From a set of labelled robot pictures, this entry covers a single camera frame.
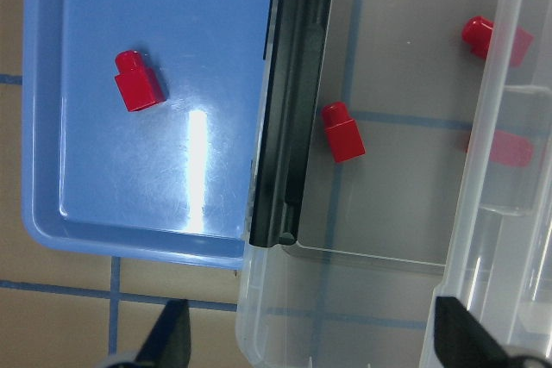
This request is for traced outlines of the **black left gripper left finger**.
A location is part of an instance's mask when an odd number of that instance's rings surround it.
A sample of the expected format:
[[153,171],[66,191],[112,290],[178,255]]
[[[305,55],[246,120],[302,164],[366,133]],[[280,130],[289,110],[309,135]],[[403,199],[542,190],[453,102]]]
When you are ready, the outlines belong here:
[[139,367],[187,367],[191,359],[191,320],[185,299],[166,303],[135,357]]

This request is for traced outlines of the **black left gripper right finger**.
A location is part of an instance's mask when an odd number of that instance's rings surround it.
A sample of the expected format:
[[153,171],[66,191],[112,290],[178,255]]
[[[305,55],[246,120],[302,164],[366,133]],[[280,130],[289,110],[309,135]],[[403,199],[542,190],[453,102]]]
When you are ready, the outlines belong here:
[[443,367],[518,366],[453,296],[436,299],[434,350]]

